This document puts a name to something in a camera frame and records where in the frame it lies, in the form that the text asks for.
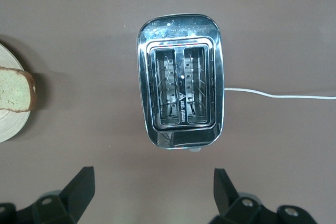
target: brown crust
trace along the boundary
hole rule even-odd
[[[17,110],[9,110],[9,111],[12,111],[12,112],[15,112],[15,113],[20,113],[20,112],[28,112],[28,111],[31,111],[32,109],[34,109],[34,107],[36,106],[36,102],[37,102],[37,95],[36,95],[36,91],[35,91],[35,80],[34,80],[33,76],[31,76],[30,73],[28,73],[26,71],[23,71],[21,69],[0,67],[0,70],[1,69],[13,70],[13,71],[17,72],[17,74],[22,74],[27,79],[27,82],[28,82],[28,85],[29,85],[29,90],[30,90],[30,105],[29,105],[28,109],[23,110],[23,111],[17,111]]]

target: toaster heating element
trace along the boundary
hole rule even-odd
[[[203,15],[147,22],[138,36],[139,82],[146,129],[161,148],[199,148],[223,128],[221,35]]]

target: white plate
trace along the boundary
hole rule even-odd
[[[1,44],[0,66],[24,70],[14,55]],[[15,136],[26,124],[29,114],[29,111],[14,113],[8,110],[0,110],[0,143]]]

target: plate with bread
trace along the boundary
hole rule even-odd
[[[35,82],[0,44],[0,142],[15,136],[36,104]]]

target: bread slice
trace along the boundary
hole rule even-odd
[[[0,110],[26,112],[35,107],[35,82],[30,73],[0,67]]]

